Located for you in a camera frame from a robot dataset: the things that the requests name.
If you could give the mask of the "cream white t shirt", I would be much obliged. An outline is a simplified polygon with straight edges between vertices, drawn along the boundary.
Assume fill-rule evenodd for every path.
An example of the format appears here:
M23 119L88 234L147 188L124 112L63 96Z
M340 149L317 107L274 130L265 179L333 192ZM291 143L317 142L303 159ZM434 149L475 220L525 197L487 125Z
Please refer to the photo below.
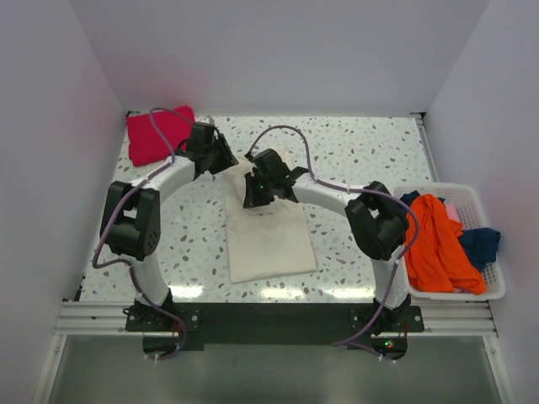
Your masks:
M243 208L244 175L253 164L243 156L237 160L221 175L231 282L314 272L317 262L303 207L276 199L267 206Z

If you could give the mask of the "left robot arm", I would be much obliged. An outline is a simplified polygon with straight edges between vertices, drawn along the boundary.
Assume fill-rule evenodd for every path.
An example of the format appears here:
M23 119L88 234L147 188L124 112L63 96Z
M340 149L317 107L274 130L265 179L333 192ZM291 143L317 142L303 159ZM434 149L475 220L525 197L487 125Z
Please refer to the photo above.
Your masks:
M171 292L156 254L161 204L202 174L216 175L235 165L225 136L214 125L195 122L189 137L163 164L131 182L114 181L108 188L92 265L128 267L136 301L148 306L144 318L156 330L169 328L174 320L174 309L166 304Z

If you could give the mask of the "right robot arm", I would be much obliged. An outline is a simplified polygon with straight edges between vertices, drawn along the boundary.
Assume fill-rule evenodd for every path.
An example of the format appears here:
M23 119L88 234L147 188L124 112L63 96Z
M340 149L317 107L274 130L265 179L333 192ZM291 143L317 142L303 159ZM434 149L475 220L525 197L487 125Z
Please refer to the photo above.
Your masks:
M393 197L383 183L364 188L324 182L305 167L289 168L274 149L247 153L253 167L245 175L245 209L270 205L276 199L322 207L345 217L356 245L371 259L375 275L377 325L395 330L405 320L402 308L408 298L399 261L409 223L407 207Z

